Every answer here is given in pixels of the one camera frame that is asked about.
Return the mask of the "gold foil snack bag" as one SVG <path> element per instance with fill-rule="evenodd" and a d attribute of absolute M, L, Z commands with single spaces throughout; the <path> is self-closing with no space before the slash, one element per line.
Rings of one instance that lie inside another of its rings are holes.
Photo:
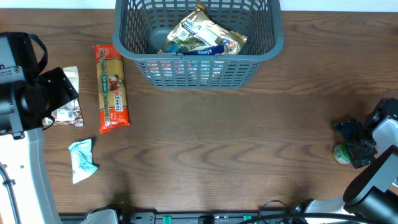
<path fill-rule="evenodd" d="M 206 7 L 198 2 L 167 35 L 159 54 L 225 55 L 238 54 L 247 41 L 245 35 L 230 31 L 209 17 Z"/>

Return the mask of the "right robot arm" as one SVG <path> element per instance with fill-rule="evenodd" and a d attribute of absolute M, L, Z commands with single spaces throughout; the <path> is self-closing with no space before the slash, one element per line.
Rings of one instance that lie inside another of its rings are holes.
<path fill-rule="evenodd" d="M 333 149 L 335 159 L 362 172 L 343 196 L 331 200 L 310 199 L 297 213 L 356 215 L 382 223 L 397 223 L 397 99 L 379 101 L 364 123 L 355 119 L 333 125 L 343 142 Z"/>

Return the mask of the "Kleenex tissue multipack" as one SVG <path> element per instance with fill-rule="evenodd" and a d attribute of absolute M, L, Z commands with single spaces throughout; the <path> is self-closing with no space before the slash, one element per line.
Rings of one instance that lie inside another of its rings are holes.
<path fill-rule="evenodd" d="M 210 79 L 219 79 L 224 61 L 209 60 L 147 60 L 147 79 L 157 86 L 208 86 Z"/>

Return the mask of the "grey plastic basket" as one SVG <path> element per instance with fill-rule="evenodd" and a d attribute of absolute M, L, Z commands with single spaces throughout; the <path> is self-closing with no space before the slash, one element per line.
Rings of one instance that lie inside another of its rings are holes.
<path fill-rule="evenodd" d="M 233 89 L 284 44 L 278 0 L 117 0 L 113 44 L 159 88 Z"/>

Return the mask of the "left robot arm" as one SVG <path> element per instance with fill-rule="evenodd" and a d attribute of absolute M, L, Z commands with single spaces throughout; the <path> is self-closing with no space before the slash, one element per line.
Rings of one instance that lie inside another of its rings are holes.
<path fill-rule="evenodd" d="M 35 34 L 1 33 L 1 211 L 11 223 L 60 223 L 44 159 L 44 118 L 78 98 L 62 68 L 45 71 Z"/>

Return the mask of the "orange spaghetti packet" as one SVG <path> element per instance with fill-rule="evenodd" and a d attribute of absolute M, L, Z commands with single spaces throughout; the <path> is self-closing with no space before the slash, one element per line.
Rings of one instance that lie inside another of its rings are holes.
<path fill-rule="evenodd" d="M 123 56 L 113 45 L 95 45 L 101 134 L 129 126 Z"/>

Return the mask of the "white brown nuts bag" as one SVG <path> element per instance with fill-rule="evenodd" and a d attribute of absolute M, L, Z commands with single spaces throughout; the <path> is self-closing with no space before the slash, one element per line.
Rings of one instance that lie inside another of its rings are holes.
<path fill-rule="evenodd" d="M 73 85 L 76 92 L 79 93 L 80 79 L 77 66 L 64 67 L 63 72 Z M 52 116 L 55 118 L 54 125 L 69 125 L 76 127 L 82 127 L 84 125 L 83 115 L 78 99 L 75 99 L 53 111 Z"/>

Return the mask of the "green lid jar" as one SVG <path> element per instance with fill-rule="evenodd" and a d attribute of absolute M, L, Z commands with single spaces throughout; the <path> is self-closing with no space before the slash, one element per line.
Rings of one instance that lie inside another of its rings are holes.
<path fill-rule="evenodd" d="M 333 156 L 335 160 L 341 164 L 351 163 L 351 159 L 349 158 L 348 151 L 346 149 L 346 143 L 336 145 L 333 149 Z"/>

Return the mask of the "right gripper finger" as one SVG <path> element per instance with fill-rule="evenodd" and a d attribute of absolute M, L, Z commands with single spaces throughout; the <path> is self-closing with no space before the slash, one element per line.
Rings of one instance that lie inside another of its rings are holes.
<path fill-rule="evenodd" d="M 351 164 L 355 169 L 370 165 L 376 160 L 376 148 L 368 145 L 360 145 L 357 142 L 347 142 L 346 150 Z"/>
<path fill-rule="evenodd" d="M 339 132 L 345 139 L 354 139 L 360 130 L 362 130 L 362 127 L 361 122 L 356 119 L 340 121 L 332 125 L 332 129 Z"/>

